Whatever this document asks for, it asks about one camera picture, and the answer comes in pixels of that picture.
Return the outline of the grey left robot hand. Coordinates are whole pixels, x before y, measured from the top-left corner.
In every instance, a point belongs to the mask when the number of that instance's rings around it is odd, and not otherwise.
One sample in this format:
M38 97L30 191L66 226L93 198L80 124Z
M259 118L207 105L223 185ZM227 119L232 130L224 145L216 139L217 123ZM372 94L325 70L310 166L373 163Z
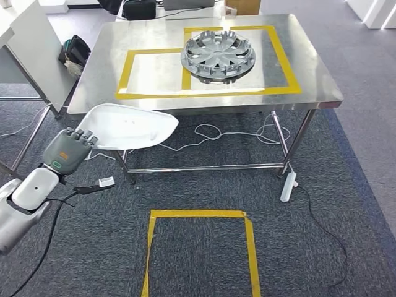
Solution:
M71 127L59 132L43 153L43 164L60 175L68 176L79 165L98 141L90 130L74 130Z

